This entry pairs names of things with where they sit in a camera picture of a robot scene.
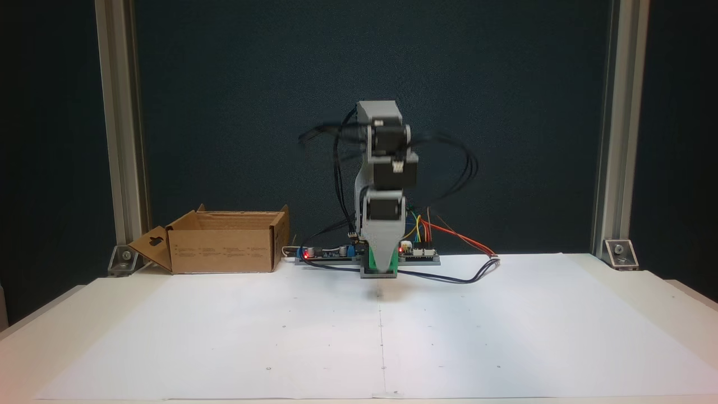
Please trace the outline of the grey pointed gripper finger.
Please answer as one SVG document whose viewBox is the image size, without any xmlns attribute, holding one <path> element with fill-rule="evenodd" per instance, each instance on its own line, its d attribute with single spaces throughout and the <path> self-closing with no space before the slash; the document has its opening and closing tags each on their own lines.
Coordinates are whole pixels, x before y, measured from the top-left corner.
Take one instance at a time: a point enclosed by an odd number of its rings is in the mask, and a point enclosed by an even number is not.
<svg viewBox="0 0 718 404">
<path fill-rule="evenodd" d="M 398 245 L 404 235 L 403 222 L 367 222 L 362 235 L 369 245 L 362 274 L 397 274 Z"/>
</svg>

